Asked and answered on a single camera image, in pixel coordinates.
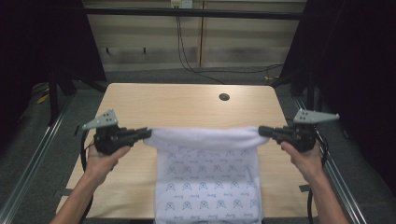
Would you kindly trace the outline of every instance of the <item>black curtain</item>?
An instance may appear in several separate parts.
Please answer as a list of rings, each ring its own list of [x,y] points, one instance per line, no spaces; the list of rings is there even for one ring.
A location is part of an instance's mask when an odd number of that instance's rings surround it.
[[[71,78],[106,80],[87,16],[37,7],[83,5],[80,0],[1,1],[2,136],[12,132],[30,100],[32,87],[47,82],[49,74],[55,74],[66,93],[72,92]]]
[[[298,94],[313,74],[325,102],[396,195],[396,2],[327,2],[335,5],[308,1],[308,12],[333,16],[300,22],[281,76],[295,75],[291,90]]]

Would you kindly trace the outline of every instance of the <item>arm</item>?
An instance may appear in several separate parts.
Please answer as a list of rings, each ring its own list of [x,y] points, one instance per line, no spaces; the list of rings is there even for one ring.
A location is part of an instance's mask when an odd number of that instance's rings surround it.
[[[79,223],[93,193],[105,182],[107,174],[129,150],[129,147],[122,147],[112,155],[105,156],[97,152],[94,145],[90,146],[84,175],[51,223]]]
[[[314,194],[320,223],[348,223],[338,203],[320,161],[320,148],[316,143],[312,150],[300,153],[291,144],[282,142],[282,148],[290,155]]]

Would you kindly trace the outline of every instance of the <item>forearm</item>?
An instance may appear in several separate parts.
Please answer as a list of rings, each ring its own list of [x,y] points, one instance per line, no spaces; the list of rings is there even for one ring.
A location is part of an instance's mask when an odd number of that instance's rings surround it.
[[[88,177],[83,176],[51,223],[79,223],[96,188],[97,185],[94,182]]]
[[[348,223],[324,173],[311,181],[310,186],[314,194],[321,224]]]

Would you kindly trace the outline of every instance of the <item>wall outlet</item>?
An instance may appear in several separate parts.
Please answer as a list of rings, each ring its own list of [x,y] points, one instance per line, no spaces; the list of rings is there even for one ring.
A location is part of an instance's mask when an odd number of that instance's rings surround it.
[[[181,0],[181,8],[192,8],[192,0]]]
[[[171,8],[181,8],[181,0],[171,0]]]

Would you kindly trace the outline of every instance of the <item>printed pattern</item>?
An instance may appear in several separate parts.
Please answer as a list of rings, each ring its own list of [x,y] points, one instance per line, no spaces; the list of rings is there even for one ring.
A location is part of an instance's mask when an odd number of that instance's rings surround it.
[[[145,143],[158,150],[156,223],[261,223],[257,146],[201,149],[152,137]]]

